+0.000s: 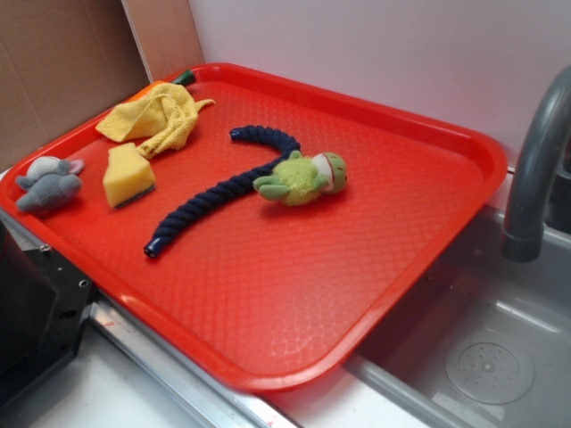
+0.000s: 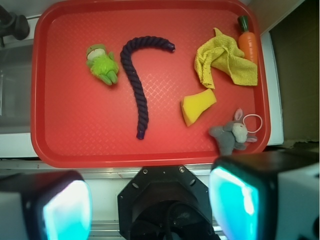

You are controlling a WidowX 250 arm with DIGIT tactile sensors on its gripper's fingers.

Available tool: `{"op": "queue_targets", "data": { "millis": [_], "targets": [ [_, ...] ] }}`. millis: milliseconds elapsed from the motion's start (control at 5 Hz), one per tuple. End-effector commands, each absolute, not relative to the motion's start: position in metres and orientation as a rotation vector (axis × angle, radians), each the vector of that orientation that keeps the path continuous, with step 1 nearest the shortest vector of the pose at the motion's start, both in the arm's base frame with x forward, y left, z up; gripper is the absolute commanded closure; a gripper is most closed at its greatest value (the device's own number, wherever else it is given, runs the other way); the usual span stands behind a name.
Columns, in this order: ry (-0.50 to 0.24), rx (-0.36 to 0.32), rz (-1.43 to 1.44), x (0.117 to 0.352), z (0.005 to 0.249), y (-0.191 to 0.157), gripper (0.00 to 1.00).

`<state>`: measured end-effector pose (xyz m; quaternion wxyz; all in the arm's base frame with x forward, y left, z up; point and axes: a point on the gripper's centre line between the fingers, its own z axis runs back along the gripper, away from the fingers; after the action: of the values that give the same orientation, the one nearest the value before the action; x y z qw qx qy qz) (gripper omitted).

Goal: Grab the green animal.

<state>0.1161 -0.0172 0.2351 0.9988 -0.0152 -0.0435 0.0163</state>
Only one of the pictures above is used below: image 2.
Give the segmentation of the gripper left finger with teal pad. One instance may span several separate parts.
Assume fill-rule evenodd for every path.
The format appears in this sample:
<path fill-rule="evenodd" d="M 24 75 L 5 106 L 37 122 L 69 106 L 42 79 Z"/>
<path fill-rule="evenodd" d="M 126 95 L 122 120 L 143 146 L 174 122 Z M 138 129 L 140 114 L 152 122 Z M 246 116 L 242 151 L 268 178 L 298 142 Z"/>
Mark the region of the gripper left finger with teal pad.
<path fill-rule="evenodd" d="M 92 217 L 90 187 L 75 170 L 0 178 L 2 240 L 87 240 Z"/>

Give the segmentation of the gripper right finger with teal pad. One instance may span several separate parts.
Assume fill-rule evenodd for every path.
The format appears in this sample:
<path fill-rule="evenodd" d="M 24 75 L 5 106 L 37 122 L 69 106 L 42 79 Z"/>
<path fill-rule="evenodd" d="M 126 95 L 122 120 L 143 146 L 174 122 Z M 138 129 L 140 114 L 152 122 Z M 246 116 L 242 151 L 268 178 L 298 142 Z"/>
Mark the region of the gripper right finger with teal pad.
<path fill-rule="evenodd" d="M 320 156 L 281 149 L 221 156 L 209 175 L 212 213 L 229 240 L 317 240 Z"/>

